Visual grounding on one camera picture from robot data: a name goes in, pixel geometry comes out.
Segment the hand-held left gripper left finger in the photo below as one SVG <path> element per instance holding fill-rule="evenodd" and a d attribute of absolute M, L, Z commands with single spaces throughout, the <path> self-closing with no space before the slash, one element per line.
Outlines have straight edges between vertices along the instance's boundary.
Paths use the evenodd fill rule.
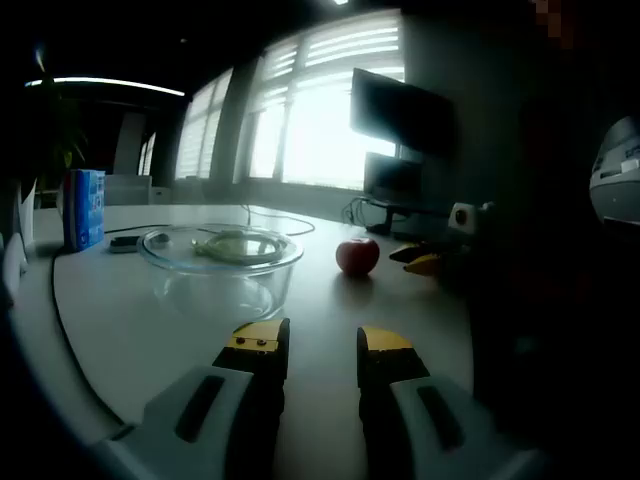
<path fill-rule="evenodd" d="M 235 329 L 209 366 L 150 400 L 99 444 L 116 479 L 270 479 L 284 410 L 290 321 Z"/>

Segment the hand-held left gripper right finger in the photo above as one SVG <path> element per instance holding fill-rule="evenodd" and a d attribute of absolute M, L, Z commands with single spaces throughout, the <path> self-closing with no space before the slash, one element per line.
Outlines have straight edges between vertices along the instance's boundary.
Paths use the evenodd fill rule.
<path fill-rule="evenodd" d="M 357 331 L 359 418 L 372 479 L 542 479 L 550 460 L 496 427 L 455 382 L 430 374 L 412 344 Z"/>

